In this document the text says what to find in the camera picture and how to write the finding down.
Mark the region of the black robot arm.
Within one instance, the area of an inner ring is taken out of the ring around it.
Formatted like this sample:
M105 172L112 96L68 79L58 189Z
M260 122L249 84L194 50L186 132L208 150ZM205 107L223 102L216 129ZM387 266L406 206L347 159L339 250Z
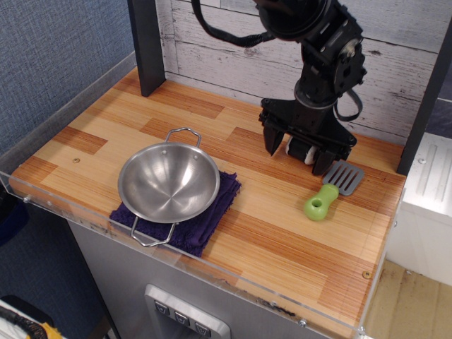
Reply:
M333 162L346 160L357 139L342 126L359 113L344 116L338 99L348 94L362 111L353 91L366 75L362 29L338 1L258 1L266 30L275 38L301 45L302 73L293 100L265 98L259 120L266 150L273 154L284 135L294 141L292 155L307 158L314 149L315 175L326 173Z

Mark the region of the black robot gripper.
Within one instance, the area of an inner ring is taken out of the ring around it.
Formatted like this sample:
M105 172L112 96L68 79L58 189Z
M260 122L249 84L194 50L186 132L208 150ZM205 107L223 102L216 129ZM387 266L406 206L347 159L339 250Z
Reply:
M264 98L259 121L267 152L273 156L288 134L318 147L314 157L313 175L323 175L334 161L345 159L357 139L336 119L333 108L314 109L297 100Z

